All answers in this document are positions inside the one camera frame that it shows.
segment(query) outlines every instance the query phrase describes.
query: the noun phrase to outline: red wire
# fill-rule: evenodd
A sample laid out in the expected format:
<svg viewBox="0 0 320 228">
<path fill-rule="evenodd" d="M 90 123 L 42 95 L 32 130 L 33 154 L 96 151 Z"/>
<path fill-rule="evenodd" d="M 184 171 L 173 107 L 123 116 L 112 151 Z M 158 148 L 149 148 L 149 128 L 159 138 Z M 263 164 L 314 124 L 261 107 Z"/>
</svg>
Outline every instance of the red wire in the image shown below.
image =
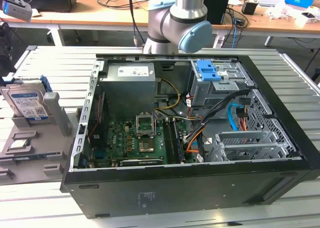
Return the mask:
<svg viewBox="0 0 320 228">
<path fill-rule="evenodd" d="M 99 96 L 99 102 L 98 102 L 98 119 L 96 120 L 96 123 L 95 123 L 95 125 L 94 125 L 94 128 L 93 128 L 93 130 L 91 131 L 89 137 L 91 137 L 91 136 L 93 135 L 93 133 L 95 132 L 95 130 L 96 130 L 97 126 L 98 126 L 98 123 L 99 123 L 101 98 L 102 98 L 102 95 L 100 94 L 100 96 Z"/>
</svg>

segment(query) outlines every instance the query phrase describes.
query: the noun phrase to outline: silver metal table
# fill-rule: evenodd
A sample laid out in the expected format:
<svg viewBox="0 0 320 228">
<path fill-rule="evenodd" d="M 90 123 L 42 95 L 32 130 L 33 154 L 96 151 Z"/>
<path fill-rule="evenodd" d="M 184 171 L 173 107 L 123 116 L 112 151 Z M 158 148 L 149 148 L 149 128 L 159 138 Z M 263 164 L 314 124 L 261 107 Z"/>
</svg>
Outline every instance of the silver metal table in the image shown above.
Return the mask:
<svg viewBox="0 0 320 228">
<path fill-rule="evenodd" d="M 54 47 L 27 50 L 16 64 L 15 77 L 47 76 L 67 112 L 83 106 L 96 54 L 140 53 L 131 47 Z M 249 55 L 288 110 L 320 150 L 320 89 L 286 55 L 273 49 L 204 49 L 199 53 Z M 0 99 L 0 149 L 13 122 L 13 112 Z M 197 212 L 87 219 L 60 182 L 0 186 L 0 227 L 246 228 L 320 227 L 320 179 L 297 185 L 272 205 Z"/>
</svg>

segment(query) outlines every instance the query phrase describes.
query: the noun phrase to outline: blue label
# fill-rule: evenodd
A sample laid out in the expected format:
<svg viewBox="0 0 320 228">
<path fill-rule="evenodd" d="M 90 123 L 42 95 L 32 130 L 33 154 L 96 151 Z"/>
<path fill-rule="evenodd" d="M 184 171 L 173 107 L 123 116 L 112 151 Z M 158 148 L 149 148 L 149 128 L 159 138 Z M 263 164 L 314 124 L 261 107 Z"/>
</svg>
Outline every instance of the blue label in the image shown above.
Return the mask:
<svg viewBox="0 0 320 228">
<path fill-rule="evenodd" d="M 48 119 L 48 116 L 27 118 L 27 120 L 29 121 L 40 121 L 40 120 L 46 120 L 46 119 Z"/>
<path fill-rule="evenodd" d="M 12 94 L 12 98 L 28 98 L 28 97 L 37 97 L 36 93 L 25 93 L 25 94 Z"/>
</svg>

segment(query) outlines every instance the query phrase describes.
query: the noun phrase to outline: label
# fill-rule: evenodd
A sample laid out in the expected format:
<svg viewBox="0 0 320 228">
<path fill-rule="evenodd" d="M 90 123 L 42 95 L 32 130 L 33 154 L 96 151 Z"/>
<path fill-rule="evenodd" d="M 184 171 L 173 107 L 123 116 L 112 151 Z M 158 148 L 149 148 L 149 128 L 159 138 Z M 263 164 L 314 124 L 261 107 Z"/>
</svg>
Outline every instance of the label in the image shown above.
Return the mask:
<svg viewBox="0 0 320 228">
<path fill-rule="evenodd" d="M 138 193 L 138 207 L 147 208 L 150 207 L 153 201 L 156 199 L 155 192 L 140 192 Z"/>
<path fill-rule="evenodd" d="M 212 138 L 210 137 L 210 138 L 206 139 L 206 141 L 205 141 L 204 144 L 205 144 L 205 145 L 212 144 Z"/>
<path fill-rule="evenodd" d="M 21 158 L 15 158 L 14 159 L 15 161 L 27 161 L 27 160 L 30 160 L 29 157 L 21 157 Z"/>
<path fill-rule="evenodd" d="M 203 158 L 199 153 L 196 155 L 196 159 L 197 159 L 200 163 L 204 162 L 204 158 Z"/>
<path fill-rule="evenodd" d="M 148 66 L 120 66 L 118 77 L 148 77 Z"/>
<path fill-rule="evenodd" d="M 186 106 L 187 107 L 191 107 L 191 99 L 187 99 L 186 100 Z"/>
<path fill-rule="evenodd" d="M 12 100 L 25 118 L 32 121 L 46 120 L 48 114 L 36 93 L 12 94 Z"/>
<path fill-rule="evenodd" d="M 228 76 L 228 73 L 226 71 L 218 71 L 217 74 L 221 77 Z"/>
</svg>

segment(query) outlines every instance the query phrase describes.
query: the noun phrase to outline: wire bundle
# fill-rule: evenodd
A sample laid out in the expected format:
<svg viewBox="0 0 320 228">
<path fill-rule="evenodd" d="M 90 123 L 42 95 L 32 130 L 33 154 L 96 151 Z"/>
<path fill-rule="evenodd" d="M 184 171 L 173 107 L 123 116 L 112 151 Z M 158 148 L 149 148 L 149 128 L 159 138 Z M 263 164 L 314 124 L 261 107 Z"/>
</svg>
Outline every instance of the wire bundle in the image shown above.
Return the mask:
<svg viewBox="0 0 320 228">
<path fill-rule="evenodd" d="M 251 89 L 244 89 L 244 90 L 236 91 L 236 92 L 226 96 L 224 99 L 222 99 L 220 102 L 218 102 L 215 106 L 213 106 L 201 119 L 199 126 L 186 136 L 186 138 L 185 138 L 186 140 L 191 139 L 189 142 L 189 145 L 187 146 L 186 152 L 187 153 L 198 152 L 196 150 L 191 150 L 190 148 L 192 146 L 193 141 L 204 131 L 206 124 L 209 122 L 210 118 L 214 117 L 216 115 L 216 113 L 218 113 L 223 108 L 225 108 L 232 99 L 239 97 L 239 96 L 247 95 L 247 94 L 249 94 L 250 91 L 251 91 Z"/>
<path fill-rule="evenodd" d="M 231 43 L 232 44 L 232 48 L 236 48 L 239 41 L 242 39 L 243 35 L 242 35 L 242 31 L 244 30 L 244 28 L 246 28 L 248 25 L 249 25 L 249 20 L 248 18 L 241 14 L 240 12 L 230 8 L 230 7 L 227 7 L 226 8 L 226 11 L 225 11 L 226 14 L 228 14 L 230 17 L 231 17 L 231 21 L 232 21 L 232 28 L 231 30 L 229 31 L 229 33 L 227 34 L 226 38 L 224 39 L 223 41 L 223 44 L 222 46 L 225 44 L 225 43 Z M 235 16 L 235 13 L 241 15 L 244 19 L 245 19 L 245 23 L 243 25 L 240 25 L 239 23 L 237 23 L 237 17 Z M 238 36 L 238 39 L 236 39 L 236 36 L 237 36 L 237 29 L 240 30 L 240 35 Z M 232 42 L 228 41 L 228 38 L 231 34 L 231 32 L 233 31 L 233 40 Z"/>
</svg>

